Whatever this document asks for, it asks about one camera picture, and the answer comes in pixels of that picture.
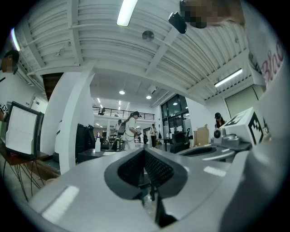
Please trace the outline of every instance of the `fluorescent light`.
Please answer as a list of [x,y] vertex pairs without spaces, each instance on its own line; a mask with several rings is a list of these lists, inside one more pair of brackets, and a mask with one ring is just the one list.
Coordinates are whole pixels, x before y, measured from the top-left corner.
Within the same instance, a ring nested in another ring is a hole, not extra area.
[[228,77],[226,77],[225,79],[221,80],[220,82],[216,83],[214,86],[215,87],[219,87],[220,85],[226,83],[227,81],[229,81],[230,79],[233,79],[234,77],[236,77],[237,75],[241,74],[243,72],[243,70],[240,68],[239,70],[237,70],[236,72],[234,72],[233,74],[229,75]]
[[138,0],[124,0],[119,12],[117,25],[127,27]]
[[12,36],[12,40],[13,40],[14,46],[16,47],[16,50],[17,50],[17,51],[20,51],[20,46],[19,46],[19,44],[18,44],[18,42],[17,42],[16,36],[15,36],[14,28],[11,30],[11,36]]

